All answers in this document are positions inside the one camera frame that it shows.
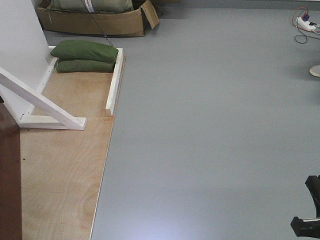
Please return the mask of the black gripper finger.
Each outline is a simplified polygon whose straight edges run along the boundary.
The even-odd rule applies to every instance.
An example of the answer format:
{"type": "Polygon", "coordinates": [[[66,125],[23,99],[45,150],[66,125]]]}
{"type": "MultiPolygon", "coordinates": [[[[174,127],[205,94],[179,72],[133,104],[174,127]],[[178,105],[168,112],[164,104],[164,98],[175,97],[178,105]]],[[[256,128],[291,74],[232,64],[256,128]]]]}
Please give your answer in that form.
{"type": "Polygon", "coordinates": [[[302,219],[295,216],[292,219],[290,226],[297,237],[310,237],[310,238],[320,237],[320,218],[319,217],[302,219]]]}
{"type": "Polygon", "coordinates": [[[320,177],[309,175],[305,181],[314,202],[316,217],[320,217],[320,177]]]}

